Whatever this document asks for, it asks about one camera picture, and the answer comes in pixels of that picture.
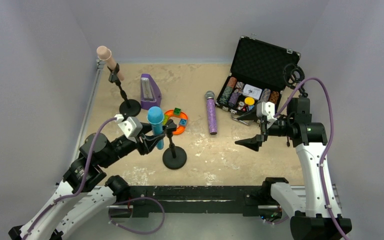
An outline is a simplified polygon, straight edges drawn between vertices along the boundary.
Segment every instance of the black round base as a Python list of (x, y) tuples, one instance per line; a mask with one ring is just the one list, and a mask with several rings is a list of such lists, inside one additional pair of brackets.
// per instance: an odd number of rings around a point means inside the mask
[(127, 106), (125, 101), (121, 103), (118, 109), (120, 114), (126, 117), (136, 117), (141, 112), (141, 104), (134, 99), (129, 99), (128, 102), (130, 103), (130, 107)]
[(176, 158), (173, 157), (172, 151), (170, 150), (170, 148), (166, 149), (164, 151), (164, 154), (162, 155), (162, 162), (167, 168), (172, 170), (176, 170), (183, 167), (187, 159), (186, 152), (185, 150), (183, 150), (183, 148), (176, 146), (175, 151), (176, 151)]

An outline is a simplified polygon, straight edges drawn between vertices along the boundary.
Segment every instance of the dice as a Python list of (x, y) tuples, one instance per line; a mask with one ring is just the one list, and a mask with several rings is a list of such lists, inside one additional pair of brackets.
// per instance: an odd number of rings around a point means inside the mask
[(167, 121), (170, 119), (168, 115), (164, 114), (164, 119), (162, 120), (162, 125), (166, 125)]
[(179, 125), (183, 126), (183, 127), (186, 127), (186, 124), (188, 124), (188, 120), (181, 118), (180, 122), (179, 122)]
[(182, 113), (182, 110), (180, 108), (177, 108), (177, 107), (173, 111), (173, 114), (175, 116), (180, 116), (180, 113)]

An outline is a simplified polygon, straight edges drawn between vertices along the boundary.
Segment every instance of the orange ring toy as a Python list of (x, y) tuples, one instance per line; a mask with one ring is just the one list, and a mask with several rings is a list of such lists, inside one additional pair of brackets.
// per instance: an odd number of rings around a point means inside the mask
[[(186, 119), (186, 121), (188, 120), (188, 115), (186, 115), (184, 112), (181, 112), (180, 116), (176, 116), (174, 114), (174, 110), (168, 110), (164, 114), (168, 116), (168, 119), (170, 119), (171, 117), (175, 117), (175, 118), (178, 118), (178, 119)], [(185, 131), (185, 127), (179, 125), (177, 127), (176, 131), (173, 132), (173, 134), (174, 135), (179, 135), (179, 134), (182, 134), (184, 131)]]

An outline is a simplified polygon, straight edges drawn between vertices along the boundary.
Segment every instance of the white bracket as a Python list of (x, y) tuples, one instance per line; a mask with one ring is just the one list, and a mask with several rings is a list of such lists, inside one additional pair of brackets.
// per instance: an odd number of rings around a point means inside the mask
[(84, 196), (74, 208), (59, 222), (56, 230), (63, 232), (62, 239), (67, 240), (87, 220), (99, 211), (116, 202), (113, 191), (106, 186), (96, 186)]
[(114, 117), (117, 118), (115, 122), (118, 124), (118, 127), (124, 133), (126, 138), (136, 143), (135, 137), (143, 128), (141, 122), (136, 117), (131, 116), (125, 120), (122, 114), (116, 114)]
[[(310, 142), (308, 145), (301, 143), (295, 148), (304, 177), (306, 192), (305, 215), (307, 217), (315, 218), (316, 214), (321, 214), (323, 218), (330, 218), (328, 209), (326, 208), (326, 199), (323, 194), (322, 180), (320, 177), (321, 166), (319, 166), (320, 158), (325, 148), (326, 146), (321, 142)], [(324, 182), (327, 186), (327, 195), (330, 201), (330, 206), (328, 207), (332, 209), (333, 215), (336, 217), (338, 214), (341, 214), (341, 209), (335, 200), (327, 160), (324, 161), (322, 168)]]
[(275, 104), (272, 102), (259, 102), (257, 104), (257, 117), (261, 118), (262, 116), (267, 117), (267, 128), (269, 129), (277, 120), (277, 118), (274, 117), (276, 114), (275, 112)]

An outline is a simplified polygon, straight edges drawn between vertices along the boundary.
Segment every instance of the cable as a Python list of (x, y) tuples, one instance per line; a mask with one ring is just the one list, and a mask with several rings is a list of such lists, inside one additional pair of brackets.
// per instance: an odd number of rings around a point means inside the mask
[(116, 227), (119, 227), (121, 229), (124, 229), (124, 230), (129, 231), (129, 232), (134, 233), (134, 234), (148, 235), (148, 234), (153, 234), (156, 231), (160, 230), (160, 228), (163, 226), (164, 221), (166, 219), (166, 212), (164, 211), (163, 205), (161, 205), (161, 203), (159, 201), (157, 201), (156, 199), (153, 199), (151, 197), (143, 196), (143, 197), (137, 197), (137, 198), (129, 199), (129, 200), (126, 200), (126, 201), (116, 202), (116, 203), (114, 203), (114, 205), (126, 204), (126, 203), (130, 203), (130, 202), (133, 202), (133, 201), (136, 201), (136, 200), (151, 200), (151, 201), (154, 201), (159, 206), (159, 208), (161, 209), (161, 212), (162, 212), (161, 223), (154, 230), (151, 230), (151, 231), (138, 231), (138, 230), (134, 230), (134, 229), (128, 228), (126, 226), (120, 225), (120, 224), (118, 224), (116, 221), (114, 221), (111, 218), (110, 213), (108, 213), (109, 222), (112, 223), (113, 225), (115, 225)]
[[(328, 187), (326, 186), (326, 182), (325, 182), (325, 173), (323, 172), (323, 162), (325, 161), (326, 154), (328, 153), (329, 149), (331, 148), (332, 140), (334, 139), (334, 116), (332, 113), (331, 99), (329, 98), (329, 94), (328, 94), (328, 90), (326, 89), (326, 86), (317, 77), (309, 77), (309, 78), (302, 80), (302, 82), (300, 82), (300, 83), (298, 83), (298, 85), (296, 85), (295, 89), (292, 91), (290, 96), (287, 98), (285, 104), (277, 111), (277, 113), (274, 115), (274, 117), (276, 118), (277, 116), (279, 116), (281, 114), (281, 112), (286, 108), (286, 106), (289, 104), (291, 99), (294, 97), (294, 94), (300, 89), (300, 87), (305, 82), (307, 82), (309, 80), (315, 80), (321, 85), (321, 88), (324, 91), (324, 95), (326, 96), (327, 108), (329, 110), (330, 136), (329, 136), (329, 141), (327, 142), (326, 148), (324, 149), (323, 153), (321, 154), (321, 158), (320, 158), (320, 162), (319, 162), (320, 180), (321, 180), (321, 186), (323, 188), (323, 195), (324, 195), (324, 199), (326, 200), (326, 206), (329, 206), (331, 204), (331, 201), (329, 200)], [(327, 211), (329, 212), (329, 215), (333, 221), (333, 224), (335, 225), (336, 229), (341, 234), (343, 239), (350, 240), (350, 238), (348, 238), (348, 236), (342, 230), (341, 226), (339, 226), (339, 223), (338, 223), (337, 219), (335, 218), (334, 213), (332, 212), (332, 209), (327, 208)]]
[(130, 209), (130, 201), (129, 201), (128, 204), (127, 204), (127, 209), (128, 209), (130, 212), (132, 212), (132, 210)]
[(96, 131), (95, 136), (93, 137), (92, 143), (90, 144), (89, 152), (87, 153), (87, 159), (86, 159), (86, 165), (84, 166), (84, 172), (83, 172), (83, 178), (81, 179), (80, 187), (74, 194), (64, 195), (60, 196), (57, 199), (53, 201), (52, 204), (49, 204), (39, 215), (36, 217), (36, 219), (31, 223), (30, 227), (27, 229), (27, 233), (22, 237), (21, 240), (26, 240), (28, 236), (30, 236), (32, 230), (35, 228), (36, 224), (38, 224), (39, 220), (55, 205), (57, 205), (58, 202), (67, 199), (67, 198), (74, 198), (77, 197), (85, 187), (86, 184), (86, 177), (88, 176), (89, 172), (89, 165), (91, 164), (92, 159), (92, 153), (94, 150), (95, 142), (98, 138), (99, 133), (102, 131), (102, 129), (107, 125), (109, 122), (116, 120), (116, 117), (112, 117), (105, 122), (102, 123), (102, 125), (98, 128), (98, 131)]
[(279, 221), (276, 221), (276, 222), (272, 222), (272, 221), (265, 221), (265, 223), (268, 223), (270, 225), (278, 225), (278, 224), (281, 224), (283, 223), (284, 221), (288, 220), (289, 219), (289, 216), (286, 216), (284, 218), (282, 218), (281, 220)]

